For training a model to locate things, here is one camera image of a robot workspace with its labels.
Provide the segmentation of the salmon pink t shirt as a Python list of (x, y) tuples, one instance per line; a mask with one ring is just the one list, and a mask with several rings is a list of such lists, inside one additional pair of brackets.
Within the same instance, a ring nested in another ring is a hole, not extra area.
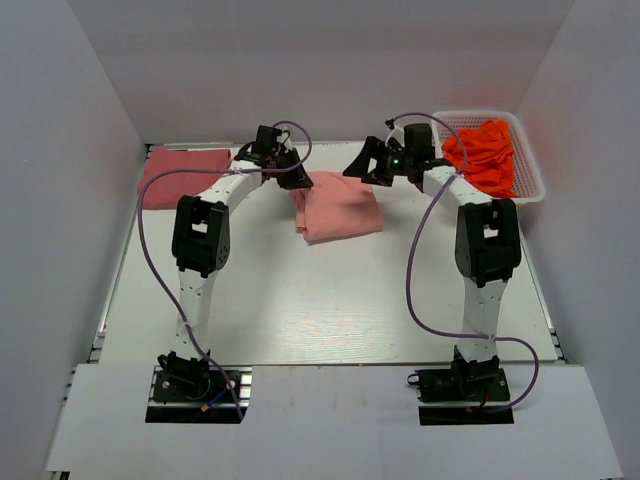
[(381, 232), (384, 217), (370, 185), (340, 173), (310, 173), (313, 186), (293, 190), (295, 228), (308, 244)]

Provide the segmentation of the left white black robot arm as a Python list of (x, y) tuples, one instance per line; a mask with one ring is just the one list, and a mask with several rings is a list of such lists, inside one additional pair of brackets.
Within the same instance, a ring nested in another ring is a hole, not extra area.
[(260, 147), (254, 141), (243, 146), (224, 170), (188, 171), (198, 178), (216, 177), (179, 198), (171, 242), (179, 278), (179, 296), (174, 299), (177, 321), (173, 346), (160, 365), (177, 378), (177, 387), (188, 398), (199, 399), (209, 392), (210, 371), (216, 368), (207, 347), (209, 312), (216, 278), (230, 256), (230, 217), (271, 178), (285, 190), (311, 187), (305, 159), (286, 143)]

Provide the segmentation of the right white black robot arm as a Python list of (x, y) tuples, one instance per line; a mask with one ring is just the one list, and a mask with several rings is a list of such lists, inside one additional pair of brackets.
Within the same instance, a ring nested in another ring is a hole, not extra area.
[[(434, 156), (424, 135), (406, 145), (394, 138), (383, 141), (369, 136), (343, 175), (384, 187), (390, 187), (394, 178), (401, 176), (432, 197), (410, 246), (405, 277), (407, 308), (420, 328), (456, 341), (452, 388), (463, 398), (477, 397), (498, 374), (500, 304), (522, 258), (515, 203), (494, 199), (478, 190), (449, 162)], [(454, 260), (464, 279), (463, 324), (459, 333), (427, 326), (418, 318), (411, 296), (419, 237), (438, 203), (456, 212)]]

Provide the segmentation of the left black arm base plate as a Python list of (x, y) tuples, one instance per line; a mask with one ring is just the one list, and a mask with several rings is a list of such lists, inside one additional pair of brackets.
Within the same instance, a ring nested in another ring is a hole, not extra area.
[(212, 369), (195, 385), (172, 377), (157, 367), (146, 407), (147, 424), (238, 425), (242, 419), (230, 388), (233, 388), (245, 415), (250, 403), (250, 368), (226, 371), (229, 383)]

